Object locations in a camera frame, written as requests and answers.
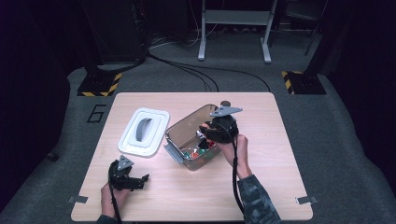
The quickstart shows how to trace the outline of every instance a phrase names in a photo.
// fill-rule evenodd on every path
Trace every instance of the metal box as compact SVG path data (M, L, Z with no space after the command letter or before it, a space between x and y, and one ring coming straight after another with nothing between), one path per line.
M217 108L216 105L204 105L165 132L168 143L165 149L176 162L183 163L191 171L198 170L220 153L216 145L208 149L199 148L203 140L197 135L199 126L212 120L210 113Z

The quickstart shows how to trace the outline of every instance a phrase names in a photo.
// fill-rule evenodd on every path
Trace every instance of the forearm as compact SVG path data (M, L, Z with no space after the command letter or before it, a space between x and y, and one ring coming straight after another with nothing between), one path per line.
M247 224L281 221L267 191L255 175L240 179L238 188L245 207L244 220Z

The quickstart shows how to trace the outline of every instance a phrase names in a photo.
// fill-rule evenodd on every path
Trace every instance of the metal bracket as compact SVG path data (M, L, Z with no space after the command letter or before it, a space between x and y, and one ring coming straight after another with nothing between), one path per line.
M120 171L133 165L134 163L132 161L130 161L128 158L124 157L123 155L120 155L120 161L117 170Z
M88 201L88 197L84 196L70 196L67 200L68 203L86 203Z
M298 204L303 204L303 203L312 204L312 203L318 203L319 200L315 196L312 196L312 197L306 196L306 197L302 197L302 198L297 198L296 197L296 202Z
M241 112L241 111L242 111L242 108L221 105L217 110L210 113L210 116L211 117L223 117L223 116Z

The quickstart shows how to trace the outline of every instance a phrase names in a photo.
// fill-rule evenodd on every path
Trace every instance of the gray carpet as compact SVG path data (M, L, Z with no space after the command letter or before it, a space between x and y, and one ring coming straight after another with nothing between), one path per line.
M318 75L326 95L290 95L286 90L281 72L304 71L319 37L310 54L304 56L306 36L279 32L270 48L273 62L264 64L261 36L219 35L207 42L204 62L197 61L199 43L191 47L168 44L149 52L165 60L233 69L265 80L276 97L306 191L319 200L312 204L314 217L307 223L396 223L396 199L380 170L365 158L349 114L330 81ZM104 68L122 66L113 64ZM268 91L250 75L197 70L213 78L219 91ZM200 78L150 58L124 72L112 96L77 96L84 77L84 69L68 77L70 101L61 139L53 149L60 159L56 162L43 159L2 212L0 223L73 223L70 218L73 204L67 200L78 195L118 92L210 91ZM208 78L205 81L216 91ZM87 123L96 105L104 105L97 108L104 116L98 123Z

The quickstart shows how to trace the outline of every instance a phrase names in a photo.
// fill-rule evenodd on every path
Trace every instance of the wrist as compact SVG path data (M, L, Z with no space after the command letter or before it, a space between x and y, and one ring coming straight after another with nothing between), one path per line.
M236 170L236 174L238 175L239 179L246 178L252 175L250 168L247 165L239 165Z
M114 209L102 210L102 215L103 216L107 216L107 217L116 218L116 213L114 212Z

